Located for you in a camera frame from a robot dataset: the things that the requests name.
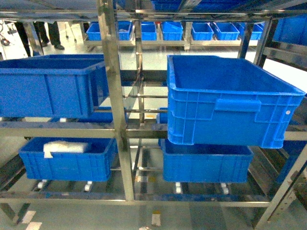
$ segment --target white foam block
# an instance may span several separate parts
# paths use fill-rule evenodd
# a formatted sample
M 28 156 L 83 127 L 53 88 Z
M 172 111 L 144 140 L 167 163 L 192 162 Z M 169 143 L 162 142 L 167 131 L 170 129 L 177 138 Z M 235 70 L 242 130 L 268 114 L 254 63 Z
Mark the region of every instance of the white foam block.
M 83 142 L 51 141 L 44 144 L 44 158 L 53 158 L 52 152 L 83 153 L 90 147 L 89 143 Z

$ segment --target horizontal metal bar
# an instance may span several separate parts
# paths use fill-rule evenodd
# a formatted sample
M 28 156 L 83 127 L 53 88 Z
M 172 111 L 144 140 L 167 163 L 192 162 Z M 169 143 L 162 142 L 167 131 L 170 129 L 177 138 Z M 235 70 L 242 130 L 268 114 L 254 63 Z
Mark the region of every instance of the horizontal metal bar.
M 107 109 L 96 109 L 96 113 L 111 113 L 111 110 Z M 167 113 L 166 109 L 125 109 L 126 113 Z
M 185 41 L 142 41 L 142 46 L 184 46 Z M 89 41 L 84 40 L 86 46 L 101 46 L 101 41 Z M 195 41 L 192 39 L 192 46 L 240 46 L 241 40 L 235 41 L 221 41 L 221 40 L 210 40 L 210 41 Z M 256 46 L 258 44 L 257 40 L 250 41 L 250 46 Z M 135 46 L 135 41 L 119 41 L 120 46 Z
M 118 21 L 135 21 L 141 19 L 142 21 L 169 21 L 174 17 L 177 21 L 207 21 L 207 22 L 261 22 L 267 21 L 274 17 L 284 18 L 296 16 L 298 14 L 307 13 L 307 10 L 274 10 L 274 11 L 212 11 L 212 12 L 181 12 L 177 11 L 155 11 L 155 10 L 129 10 L 116 11 L 116 18 Z M 0 9 L 0 17 L 6 20 L 27 20 L 37 21 L 56 20 L 56 21 L 92 21 L 97 18 L 96 10 L 25 10 L 25 9 Z
M 0 136 L 114 138 L 112 123 L 0 122 Z
M 167 110 L 145 112 L 166 113 Z M 113 123 L 0 122 L 0 137 L 114 138 L 114 133 Z M 146 119 L 145 125 L 140 128 L 138 119 L 129 119 L 127 135 L 129 138 L 167 138 L 167 124 L 156 124 L 155 119 Z M 307 132 L 286 131 L 285 140 L 307 140 Z
M 282 49 L 282 50 L 287 50 L 287 51 L 307 55 L 307 46 L 301 46 L 301 45 L 296 45 L 292 43 L 272 41 L 271 48 Z
M 120 76 L 123 81 L 135 81 L 135 76 L 137 76 L 137 70 L 121 70 Z M 163 82 L 163 81 L 166 81 L 167 71 L 166 70 L 143 70 L 143 76 L 144 76 L 145 82 L 150 82 L 150 81 Z
M 189 194 L 135 194 L 134 201 L 124 195 L 105 193 L 61 192 L 0 192 L 0 203 L 50 203 L 88 205 L 187 205 L 220 207 L 268 207 L 270 201 L 262 195 L 189 195 Z
M 159 96 L 159 95 L 137 95 L 137 96 L 129 96 L 129 95 L 124 95 L 123 97 L 135 97 L 135 98 L 157 98 L 157 99 L 161 99 L 161 98 L 164 98 L 164 99 L 167 99 L 168 96 Z
M 111 168 L 112 171 L 121 171 L 120 167 Z M 153 168 L 153 167 L 137 167 L 136 170 L 145 171 L 145 172 L 161 172 L 162 168 Z
M 286 131 L 284 140 L 307 140 L 307 132 Z
M 249 46 L 257 46 L 258 40 L 251 40 Z M 235 41 L 222 41 L 222 40 L 210 40 L 210 41 L 195 41 L 192 39 L 191 46 L 240 46 L 241 39 Z
M 122 16 L 125 14 L 203 14 L 203 15 L 248 15 L 248 14 L 257 14 L 257 15 L 270 15 L 273 14 L 283 15 L 283 14 L 304 14 L 307 13 L 307 10 L 247 10 L 247 11 L 205 11 L 205 12 L 188 12 L 188 11 L 156 11 L 156 10 L 130 10 L 129 12 L 125 11 L 116 11 L 117 15 Z M 47 9 L 47 10 L 30 10 L 30 9 L 0 9 L 0 13 L 57 13 L 57 14 L 83 14 L 83 13 L 95 13 L 97 14 L 97 10 L 68 10 L 68 9 Z
M 263 54 L 269 59 L 282 62 L 298 69 L 307 70 L 306 54 L 299 54 L 271 47 L 264 48 Z
M 142 41 L 142 46 L 184 46 L 184 41 Z M 101 41 L 89 41 L 85 40 L 86 46 L 101 46 Z M 119 41 L 120 46 L 135 46 L 135 41 Z

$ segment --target crate handle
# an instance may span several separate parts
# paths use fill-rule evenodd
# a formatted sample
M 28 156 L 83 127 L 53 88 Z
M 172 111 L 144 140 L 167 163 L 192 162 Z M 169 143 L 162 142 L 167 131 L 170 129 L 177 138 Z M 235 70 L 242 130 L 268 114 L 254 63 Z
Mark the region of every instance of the crate handle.
M 215 104 L 217 111 L 259 112 L 260 108 L 259 100 L 217 99 Z

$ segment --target person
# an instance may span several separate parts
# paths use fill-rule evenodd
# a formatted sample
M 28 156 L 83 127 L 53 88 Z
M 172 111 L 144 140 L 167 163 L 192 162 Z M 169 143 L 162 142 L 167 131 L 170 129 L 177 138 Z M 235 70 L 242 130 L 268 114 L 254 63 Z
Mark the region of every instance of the person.
M 23 43 L 24 49 L 28 57 L 31 57 L 31 50 L 29 46 L 28 35 L 25 32 L 24 24 L 22 22 L 15 22 L 15 27 L 16 27 L 18 35 L 20 36 L 21 42 Z M 38 28 L 35 24 L 34 24 L 34 27 L 35 27 L 36 34 L 39 37 Z
M 59 27 L 58 23 L 48 23 L 48 33 L 50 40 L 47 37 L 46 29 L 45 29 L 45 23 L 44 22 L 36 22 L 40 38 L 42 40 L 42 47 L 48 46 L 48 43 L 51 42 L 51 44 L 54 46 L 55 49 L 64 50 L 65 47 L 61 45 L 61 41 L 59 38 Z

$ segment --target white label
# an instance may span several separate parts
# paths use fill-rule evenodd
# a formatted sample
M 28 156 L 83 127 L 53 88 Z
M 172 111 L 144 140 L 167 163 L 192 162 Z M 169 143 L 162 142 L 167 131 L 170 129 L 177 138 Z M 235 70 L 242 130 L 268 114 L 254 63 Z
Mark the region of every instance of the white label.
M 153 226 L 161 226 L 161 215 L 160 214 L 153 214 L 152 216 L 152 225 Z
M 42 222 L 31 222 L 25 230 L 39 230 Z
M 28 224 L 31 222 L 33 216 L 35 215 L 36 211 L 27 211 L 25 214 L 23 221 L 21 222 L 22 224 Z

